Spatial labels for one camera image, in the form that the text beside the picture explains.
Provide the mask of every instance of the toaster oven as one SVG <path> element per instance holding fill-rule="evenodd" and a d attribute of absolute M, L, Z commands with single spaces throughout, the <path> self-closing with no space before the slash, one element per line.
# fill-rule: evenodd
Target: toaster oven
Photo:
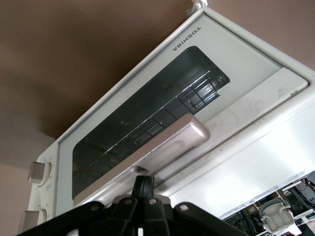
<path fill-rule="evenodd" d="M 315 169 L 315 72 L 209 8 L 193 14 L 31 166 L 21 231 L 154 175 L 224 219 Z"/>

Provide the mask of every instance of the glass window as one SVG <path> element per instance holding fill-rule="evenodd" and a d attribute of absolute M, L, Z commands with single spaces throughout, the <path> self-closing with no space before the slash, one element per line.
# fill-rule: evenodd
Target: glass window
<path fill-rule="evenodd" d="M 229 82 L 197 47 L 187 48 L 75 146 L 72 197 Z"/>

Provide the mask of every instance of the white knob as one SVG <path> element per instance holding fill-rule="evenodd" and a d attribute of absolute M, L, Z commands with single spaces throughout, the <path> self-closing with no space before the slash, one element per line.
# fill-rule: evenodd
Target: white knob
<path fill-rule="evenodd" d="M 46 219 L 47 213 L 44 209 L 24 211 L 20 223 L 19 234 L 46 222 Z"/>
<path fill-rule="evenodd" d="M 38 186 L 42 186 L 49 177 L 51 171 L 51 163 L 33 162 L 31 164 L 28 181 Z"/>

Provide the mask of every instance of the wire rack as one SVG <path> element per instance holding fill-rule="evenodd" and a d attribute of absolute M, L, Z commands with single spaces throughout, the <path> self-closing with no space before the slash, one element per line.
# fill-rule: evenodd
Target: wire rack
<path fill-rule="evenodd" d="M 95 177 L 104 175 L 184 114 L 196 114 L 211 103 L 219 96 L 217 90 L 228 82 L 227 76 L 214 66 L 119 142 L 95 158 L 84 172 Z"/>

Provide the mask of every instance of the white toaster oven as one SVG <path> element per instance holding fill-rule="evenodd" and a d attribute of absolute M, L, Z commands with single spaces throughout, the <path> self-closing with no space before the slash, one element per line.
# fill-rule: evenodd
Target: white toaster oven
<path fill-rule="evenodd" d="M 32 164 L 25 230 L 110 204 L 137 175 L 224 219 L 315 169 L 315 72 L 209 8 Z"/>

